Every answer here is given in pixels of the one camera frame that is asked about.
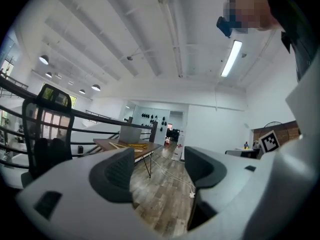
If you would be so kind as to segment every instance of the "chair backrest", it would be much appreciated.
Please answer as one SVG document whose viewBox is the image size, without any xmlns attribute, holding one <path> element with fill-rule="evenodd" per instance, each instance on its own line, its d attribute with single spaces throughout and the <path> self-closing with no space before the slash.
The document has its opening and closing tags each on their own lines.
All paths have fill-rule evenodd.
<svg viewBox="0 0 320 240">
<path fill-rule="evenodd" d="M 70 139 L 75 116 L 67 93 L 45 84 L 36 98 L 22 105 L 22 123 L 34 178 L 72 159 Z"/>
</svg>

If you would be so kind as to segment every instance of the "fluorescent light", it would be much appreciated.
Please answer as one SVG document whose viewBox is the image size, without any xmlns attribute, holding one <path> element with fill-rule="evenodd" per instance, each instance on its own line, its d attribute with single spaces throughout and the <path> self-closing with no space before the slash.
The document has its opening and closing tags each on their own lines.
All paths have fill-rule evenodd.
<svg viewBox="0 0 320 240">
<path fill-rule="evenodd" d="M 92 85 L 91 88 L 96 90 L 96 91 L 98 91 L 98 92 L 100 92 L 100 86 L 97 85 L 97 84 Z"/>
<path fill-rule="evenodd" d="M 242 42 L 234 40 L 230 56 L 228 58 L 228 61 L 225 64 L 224 70 L 222 71 L 222 74 L 221 74 L 222 77 L 225 78 L 229 74 L 232 66 L 235 63 L 235 60 L 238 56 L 238 53 L 240 52 L 241 46 L 242 46 Z"/>
<path fill-rule="evenodd" d="M 42 55 L 39 57 L 39 60 L 43 63 L 48 65 L 49 64 L 49 57 L 47 55 Z"/>
</svg>

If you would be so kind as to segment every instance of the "table leg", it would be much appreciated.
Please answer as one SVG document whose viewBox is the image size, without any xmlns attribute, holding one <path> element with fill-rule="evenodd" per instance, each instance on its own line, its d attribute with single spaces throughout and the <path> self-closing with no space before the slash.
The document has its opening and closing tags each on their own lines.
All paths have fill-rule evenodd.
<svg viewBox="0 0 320 240">
<path fill-rule="evenodd" d="M 143 161 L 144 161 L 144 164 L 145 164 L 145 168 L 146 168 L 146 170 L 148 171 L 149 178 L 151 178 L 151 157 L 150 157 L 150 172 L 149 172 L 149 170 L 148 170 L 148 166 L 147 166 L 145 157 L 143 156 L 142 158 L 143 158 Z"/>
</svg>

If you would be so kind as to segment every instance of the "person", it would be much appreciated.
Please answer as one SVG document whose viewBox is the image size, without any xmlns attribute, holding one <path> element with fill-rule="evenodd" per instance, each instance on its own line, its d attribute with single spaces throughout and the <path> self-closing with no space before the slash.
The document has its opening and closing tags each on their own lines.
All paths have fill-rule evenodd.
<svg viewBox="0 0 320 240">
<path fill-rule="evenodd" d="M 18 129 L 17 132 L 20 133 L 20 134 L 24 133 L 24 127 L 23 127 L 22 124 L 19 125 L 19 129 Z M 17 140 L 18 140 L 18 143 L 25 143 L 25 139 L 23 137 L 18 136 Z"/>
<path fill-rule="evenodd" d="M 303 77 L 319 45 L 317 0 L 227 0 L 223 17 L 238 32 L 281 29 L 281 40 L 295 53 L 297 79 Z"/>
<path fill-rule="evenodd" d="M 58 139 L 61 139 L 61 138 L 63 137 L 60 129 L 58 129 L 58 132 L 57 132 L 57 134 L 56 134 L 56 137 L 57 137 Z"/>
</svg>

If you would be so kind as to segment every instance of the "wooden floor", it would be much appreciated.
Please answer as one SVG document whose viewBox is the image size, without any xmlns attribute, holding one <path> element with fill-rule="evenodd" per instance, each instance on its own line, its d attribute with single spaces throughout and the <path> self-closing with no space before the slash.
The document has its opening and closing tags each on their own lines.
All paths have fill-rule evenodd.
<svg viewBox="0 0 320 240">
<path fill-rule="evenodd" d="M 169 146 L 159 148 L 153 153 L 152 159 L 163 169 L 191 184 L 185 163 L 171 159 L 176 145 L 176 142 L 171 142 Z M 145 162 L 149 169 L 150 158 L 146 158 Z M 160 235 L 181 236 L 187 231 L 194 201 L 189 197 L 190 188 L 178 180 L 163 175 L 154 161 L 151 162 L 151 171 L 151 178 L 149 178 L 143 161 L 135 166 L 130 181 L 133 208 Z"/>
</svg>

